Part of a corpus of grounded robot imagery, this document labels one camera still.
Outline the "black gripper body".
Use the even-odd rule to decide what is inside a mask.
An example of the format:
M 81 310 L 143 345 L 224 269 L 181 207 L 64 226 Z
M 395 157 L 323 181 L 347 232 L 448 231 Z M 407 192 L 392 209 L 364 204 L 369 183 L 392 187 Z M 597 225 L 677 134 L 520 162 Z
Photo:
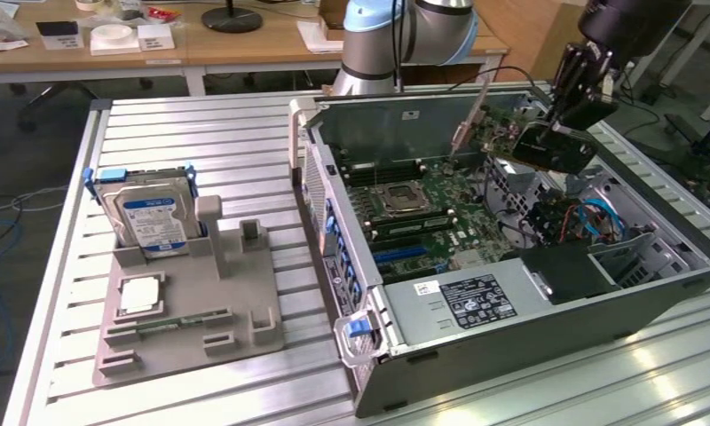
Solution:
M 589 1 L 579 30 L 613 53 L 616 60 L 645 57 L 655 52 L 689 6 L 685 0 Z

